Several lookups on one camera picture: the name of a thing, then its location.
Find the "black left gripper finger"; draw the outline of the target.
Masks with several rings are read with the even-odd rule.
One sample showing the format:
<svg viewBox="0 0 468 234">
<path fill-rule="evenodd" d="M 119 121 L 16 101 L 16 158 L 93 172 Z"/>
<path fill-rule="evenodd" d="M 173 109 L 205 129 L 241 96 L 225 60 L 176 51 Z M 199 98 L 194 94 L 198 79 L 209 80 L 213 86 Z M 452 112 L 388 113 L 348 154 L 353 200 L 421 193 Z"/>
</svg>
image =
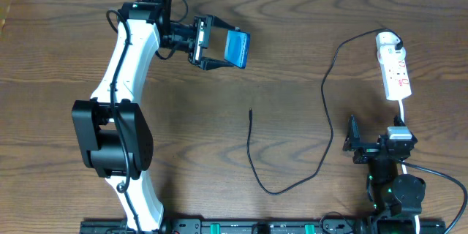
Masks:
<svg viewBox="0 0 468 234">
<path fill-rule="evenodd" d="M 240 28 L 236 26 L 232 26 L 229 23 L 225 22 L 221 18 L 218 18 L 215 15 L 211 16 L 211 25 L 213 27 L 221 28 L 221 29 L 226 29 L 226 30 L 231 30 L 231 31 L 239 31 Z"/>
<path fill-rule="evenodd" d="M 200 59 L 199 68 L 205 71 L 218 69 L 221 67 L 233 67 L 233 64 L 231 64 L 229 61 L 220 61 L 220 60 L 208 58 L 208 57 L 202 57 Z"/>
</svg>

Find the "blue Galaxy smartphone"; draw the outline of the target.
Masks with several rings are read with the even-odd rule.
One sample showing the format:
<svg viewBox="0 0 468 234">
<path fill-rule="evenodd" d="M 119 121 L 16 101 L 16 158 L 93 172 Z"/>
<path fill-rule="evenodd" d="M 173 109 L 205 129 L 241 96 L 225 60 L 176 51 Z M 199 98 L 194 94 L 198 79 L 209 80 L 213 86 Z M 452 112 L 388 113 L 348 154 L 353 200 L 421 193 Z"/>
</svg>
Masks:
<svg viewBox="0 0 468 234">
<path fill-rule="evenodd" d="M 250 34 L 229 30 L 227 33 L 224 59 L 232 65 L 244 69 L 249 54 Z"/>
</svg>

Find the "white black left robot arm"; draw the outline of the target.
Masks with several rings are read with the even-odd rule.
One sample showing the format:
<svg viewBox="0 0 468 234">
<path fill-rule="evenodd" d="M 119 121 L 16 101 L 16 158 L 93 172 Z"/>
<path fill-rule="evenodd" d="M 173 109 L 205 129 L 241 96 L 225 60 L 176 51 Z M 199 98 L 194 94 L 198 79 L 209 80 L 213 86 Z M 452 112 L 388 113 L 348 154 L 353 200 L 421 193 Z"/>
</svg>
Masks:
<svg viewBox="0 0 468 234">
<path fill-rule="evenodd" d="M 149 167 L 154 140 L 140 109 L 146 75 L 160 50 L 188 55 L 203 70 L 246 66 L 250 35 L 214 15 L 190 25 L 171 19 L 172 0 L 126 2 L 108 10 L 117 33 L 105 75 L 87 100 L 72 107 L 83 163 L 116 191 L 127 215 L 120 221 L 84 221 L 82 233 L 172 233 L 156 197 Z"/>
</svg>

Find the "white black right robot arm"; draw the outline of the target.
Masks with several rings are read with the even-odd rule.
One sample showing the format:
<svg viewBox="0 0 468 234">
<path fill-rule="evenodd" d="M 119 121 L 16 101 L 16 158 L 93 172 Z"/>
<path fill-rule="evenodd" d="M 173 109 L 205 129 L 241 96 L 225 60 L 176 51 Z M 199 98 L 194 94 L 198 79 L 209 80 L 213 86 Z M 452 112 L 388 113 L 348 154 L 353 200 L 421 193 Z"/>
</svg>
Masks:
<svg viewBox="0 0 468 234">
<path fill-rule="evenodd" d="M 417 138 L 396 116 L 393 126 L 375 143 L 361 140 L 354 116 L 348 121 L 343 150 L 354 153 L 355 164 L 365 164 L 369 172 L 366 191 L 374 204 L 372 215 L 355 223 L 356 233 L 415 233 L 415 217 L 422 212 L 426 183 L 422 178 L 398 171 L 398 164 L 410 157 Z"/>
</svg>

